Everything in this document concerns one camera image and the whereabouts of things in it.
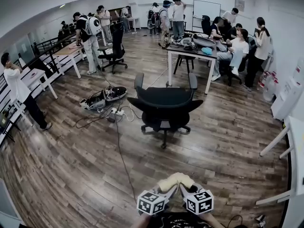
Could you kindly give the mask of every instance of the chair armrest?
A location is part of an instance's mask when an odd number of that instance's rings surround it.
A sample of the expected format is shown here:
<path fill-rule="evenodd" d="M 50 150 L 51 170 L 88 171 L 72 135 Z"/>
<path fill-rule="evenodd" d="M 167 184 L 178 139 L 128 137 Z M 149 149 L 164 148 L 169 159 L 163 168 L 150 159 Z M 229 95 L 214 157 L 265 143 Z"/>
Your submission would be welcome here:
<path fill-rule="evenodd" d="M 196 79 L 196 76 L 194 73 L 189 73 L 189 84 L 190 84 L 190 89 L 197 90 L 198 89 L 198 81 Z"/>
<path fill-rule="evenodd" d="M 134 80 L 134 89 L 137 89 L 137 86 L 139 86 L 140 88 L 142 88 L 143 86 L 143 73 L 138 73 L 135 77 Z"/>

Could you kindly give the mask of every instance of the chair backrest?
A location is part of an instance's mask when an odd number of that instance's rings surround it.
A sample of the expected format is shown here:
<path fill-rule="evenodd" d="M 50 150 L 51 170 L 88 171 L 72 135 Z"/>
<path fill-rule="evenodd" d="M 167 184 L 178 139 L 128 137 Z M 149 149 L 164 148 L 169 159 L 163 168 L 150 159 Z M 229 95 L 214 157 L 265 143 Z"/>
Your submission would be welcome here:
<path fill-rule="evenodd" d="M 201 28 L 203 29 L 204 34 L 210 36 L 211 34 L 211 25 L 210 25 L 210 17 L 207 15 L 203 15 L 201 22 Z"/>

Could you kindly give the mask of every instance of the black pants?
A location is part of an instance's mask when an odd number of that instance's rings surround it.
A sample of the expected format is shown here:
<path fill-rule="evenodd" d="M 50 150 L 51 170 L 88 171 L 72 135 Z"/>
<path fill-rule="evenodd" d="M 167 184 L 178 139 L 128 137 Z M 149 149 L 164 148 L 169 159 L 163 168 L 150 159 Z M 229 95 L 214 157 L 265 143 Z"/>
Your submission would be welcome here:
<path fill-rule="evenodd" d="M 46 128 L 47 122 L 44 120 L 43 113 L 40 111 L 34 98 L 29 95 L 23 104 L 27 107 L 29 114 L 39 124 L 40 128 Z"/>
<path fill-rule="evenodd" d="M 253 82 L 255 80 L 256 74 L 260 67 L 262 66 L 264 60 L 257 58 L 256 56 L 253 56 L 249 59 L 248 65 L 247 65 L 247 75 L 245 77 L 245 85 L 249 88 L 253 86 Z"/>

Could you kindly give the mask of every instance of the white shirt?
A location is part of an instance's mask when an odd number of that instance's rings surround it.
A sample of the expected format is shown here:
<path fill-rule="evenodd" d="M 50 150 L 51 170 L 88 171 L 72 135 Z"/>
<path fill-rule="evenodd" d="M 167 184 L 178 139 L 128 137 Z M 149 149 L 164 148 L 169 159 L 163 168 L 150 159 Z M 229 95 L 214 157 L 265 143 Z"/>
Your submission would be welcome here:
<path fill-rule="evenodd" d="M 173 6 L 173 21 L 184 21 L 184 5 L 174 5 Z"/>
<path fill-rule="evenodd" d="M 110 17 L 110 12 L 108 10 L 104 10 L 104 12 L 101 12 L 99 14 L 100 18 L 100 25 L 101 26 L 107 26 L 110 24 L 110 19 L 102 19 L 102 17 Z"/>
<path fill-rule="evenodd" d="M 6 68 L 3 74 L 10 88 L 10 101 L 14 102 L 17 99 L 23 103 L 30 95 L 30 90 L 25 83 L 21 81 L 20 70 Z"/>
<path fill-rule="evenodd" d="M 241 41 L 239 37 L 233 39 L 230 41 L 232 43 L 232 49 L 237 50 L 241 49 L 243 50 L 243 53 L 248 54 L 249 53 L 249 44 L 246 41 Z"/>
<path fill-rule="evenodd" d="M 257 49 L 255 56 L 261 60 L 266 60 L 270 47 L 270 36 L 267 36 L 266 32 L 262 31 L 256 41 Z"/>
<path fill-rule="evenodd" d="M 123 8 L 123 9 L 122 9 L 122 17 L 123 17 L 123 18 L 126 18 L 126 17 L 127 17 L 127 16 L 125 16 L 125 14 L 129 14 L 129 11 L 128 11 L 127 8 Z"/>
<path fill-rule="evenodd" d="M 236 15 L 233 15 L 230 11 L 226 11 L 223 16 L 224 19 L 227 19 L 228 22 L 230 22 L 231 25 L 233 25 L 236 22 Z"/>

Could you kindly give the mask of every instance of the white sneaker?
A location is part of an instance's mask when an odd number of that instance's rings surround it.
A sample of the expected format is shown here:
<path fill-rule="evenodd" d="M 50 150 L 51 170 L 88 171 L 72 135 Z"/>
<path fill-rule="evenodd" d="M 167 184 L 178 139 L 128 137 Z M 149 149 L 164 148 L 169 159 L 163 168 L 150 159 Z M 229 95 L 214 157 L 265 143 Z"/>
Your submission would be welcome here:
<path fill-rule="evenodd" d="M 219 75 L 213 75 L 212 78 L 211 78 L 211 81 L 215 81 L 215 80 L 217 80 L 219 77 L 220 77 L 220 74 L 219 74 Z"/>
<path fill-rule="evenodd" d="M 238 69 L 236 67 L 233 67 L 232 73 L 236 76 L 238 76 Z"/>

